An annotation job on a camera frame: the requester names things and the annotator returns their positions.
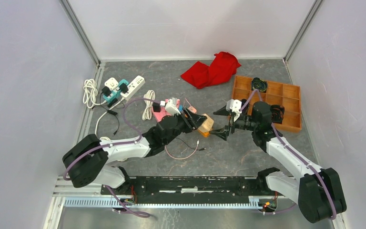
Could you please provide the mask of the pink plug adapter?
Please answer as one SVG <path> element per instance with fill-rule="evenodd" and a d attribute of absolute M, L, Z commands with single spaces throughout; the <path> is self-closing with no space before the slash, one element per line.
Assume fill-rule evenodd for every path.
<path fill-rule="evenodd" d="M 194 108 L 193 106 L 188 107 L 188 110 L 191 111 L 192 113 L 196 114 L 197 110 L 196 108 Z"/>

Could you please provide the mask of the beige cube plug adapter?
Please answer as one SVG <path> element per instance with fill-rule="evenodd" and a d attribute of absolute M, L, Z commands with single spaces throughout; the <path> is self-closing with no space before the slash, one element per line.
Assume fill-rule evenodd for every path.
<path fill-rule="evenodd" d="M 203 116 L 206 117 L 206 120 L 202 123 L 202 125 L 200 127 L 213 127 L 214 125 L 214 120 L 207 114 L 202 114 Z"/>

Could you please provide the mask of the orange power strip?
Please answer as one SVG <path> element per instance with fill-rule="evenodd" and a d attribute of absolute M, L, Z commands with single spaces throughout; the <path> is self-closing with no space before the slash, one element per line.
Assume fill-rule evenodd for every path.
<path fill-rule="evenodd" d="M 210 131 L 212 130 L 212 128 L 211 127 L 199 127 L 197 130 L 203 137 L 209 137 Z"/>

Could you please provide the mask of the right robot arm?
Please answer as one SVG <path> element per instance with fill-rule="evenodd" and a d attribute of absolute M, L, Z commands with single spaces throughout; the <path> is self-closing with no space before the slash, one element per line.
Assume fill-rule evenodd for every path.
<path fill-rule="evenodd" d="M 271 105 L 258 101 L 247 114 L 247 104 L 231 99 L 213 113 L 227 116 L 228 124 L 210 133 L 223 140 L 236 129 L 251 131 L 253 142 L 280 162 L 291 177 L 277 168 L 258 173 L 256 189 L 263 195 L 276 191 L 298 205 L 305 219 L 316 223 L 336 219 L 347 210 L 339 174 L 333 168 L 322 168 L 294 149 L 273 123 Z"/>

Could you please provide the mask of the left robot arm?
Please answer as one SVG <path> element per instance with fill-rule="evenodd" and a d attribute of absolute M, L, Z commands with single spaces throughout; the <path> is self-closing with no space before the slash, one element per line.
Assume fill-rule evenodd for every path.
<path fill-rule="evenodd" d="M 66 168 L 63 178 L 71 181 L 75 188 L 95 183 L 126 194 L 131 188 L 127 173 L 122 167 L 110 166 L 111 162 L 155 156 L 180 134 L 198 129 L 206 120 L 207 116 L 184 108 L 181 114 L 163 117 L 147 132 L 134 138 L 100 140 L 97 135 L 89 134 L 63 156 Z"/>

